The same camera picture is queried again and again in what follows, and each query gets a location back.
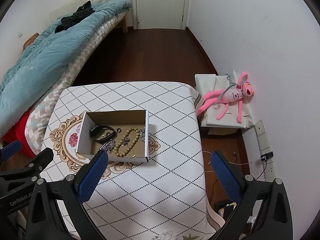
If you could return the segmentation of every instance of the power adapter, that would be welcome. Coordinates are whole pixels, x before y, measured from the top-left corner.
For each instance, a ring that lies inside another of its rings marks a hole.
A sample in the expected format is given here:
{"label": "power adapter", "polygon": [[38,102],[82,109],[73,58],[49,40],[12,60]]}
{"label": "power adapter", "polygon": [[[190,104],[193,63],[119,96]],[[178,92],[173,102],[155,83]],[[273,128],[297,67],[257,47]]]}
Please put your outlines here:
{"label": "power adapter", "polygon": [[261,155],[261,161],[266,161],[273,157],[273,152],[268,152],[264,155]]}

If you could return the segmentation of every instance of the white cardboard box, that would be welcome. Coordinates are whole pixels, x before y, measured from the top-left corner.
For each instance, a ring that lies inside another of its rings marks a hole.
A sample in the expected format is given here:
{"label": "white cardboard box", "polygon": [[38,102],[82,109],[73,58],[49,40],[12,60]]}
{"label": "white cardboard box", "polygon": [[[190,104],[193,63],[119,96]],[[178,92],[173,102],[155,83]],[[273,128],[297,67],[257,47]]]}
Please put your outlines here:
{"label": "white cardboard box", "polygon": [[[117,137],[114,138],[116,144],[122,139],[123,134],[131,127],[145,130],[145,141],[141,141],[139,138],[133,149],[126,157],[117,157],[114,150],[108,154],[110,162],[130,162],[130,163],[146,163],[149,162],[149,145],[148,145],[148,124],[149,124],[149,112],[145,110],[124,110],[124,111],[109,111],[109,112],[86,112],[82,119],[81,129],[79,132],[79,138],[76,145],[76,152],[82,156],[92,159],[102,146],[97,141],[92,140],[90,137],[90,130],[97,124],[109,125],[117,131],[117,128],[121,128],[122,132],[117,133]],[[129,134],[129,145],[136,134]],[[119,152],[125,151],[127,146],[121,146]]]}

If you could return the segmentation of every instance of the blue blanket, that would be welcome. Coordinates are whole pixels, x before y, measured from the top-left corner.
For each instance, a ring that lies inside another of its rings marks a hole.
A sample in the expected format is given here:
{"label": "blue blanket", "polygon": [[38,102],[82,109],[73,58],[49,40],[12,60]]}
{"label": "blue blanket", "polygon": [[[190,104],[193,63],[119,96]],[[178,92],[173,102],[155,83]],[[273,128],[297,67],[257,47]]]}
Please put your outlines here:
{"label": "blue blanket", "polygon": [[94,5],[95,12],[80,23],[54,33],[59,19],[26,47],[17,63],[4,74],[0,86],[0,138],[56,82],[94,32],[131,6],[128,0]]}

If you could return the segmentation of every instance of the pink panther plush toy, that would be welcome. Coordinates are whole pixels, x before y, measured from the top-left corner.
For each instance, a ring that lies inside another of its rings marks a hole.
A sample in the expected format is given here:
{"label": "pink panther plush toy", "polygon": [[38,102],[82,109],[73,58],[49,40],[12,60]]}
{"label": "pink panther plush toy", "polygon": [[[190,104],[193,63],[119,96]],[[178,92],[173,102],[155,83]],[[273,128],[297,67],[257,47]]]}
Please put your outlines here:
{"label": "pink panther plush toy", "polygon": [[210,106],[216,104],[226,104],[223,111],[217,116],[217,120],[220,120],[224,114],[227,112],[229,103],[239,101],[239,111],[237,116],[237,122],[242,123],[242,103],[243,98],[252,97],[254,95],[254,90],[252,89],[249,81],[247,81],[249,74],[242,72],[236,88],[230,88],[226,90],[211,91],[204,95],[204,103],[197,111],[197,116],[202,112],[206,111]]}

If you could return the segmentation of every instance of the white door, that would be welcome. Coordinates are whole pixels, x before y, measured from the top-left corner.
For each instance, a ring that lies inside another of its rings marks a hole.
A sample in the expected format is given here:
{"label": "white door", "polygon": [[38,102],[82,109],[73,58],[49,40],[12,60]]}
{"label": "white door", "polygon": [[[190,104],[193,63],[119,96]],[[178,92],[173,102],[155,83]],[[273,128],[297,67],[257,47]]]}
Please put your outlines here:
{"label": "white door", "polygon": [[181,29],[185,0],[136,0],[138,29]]}

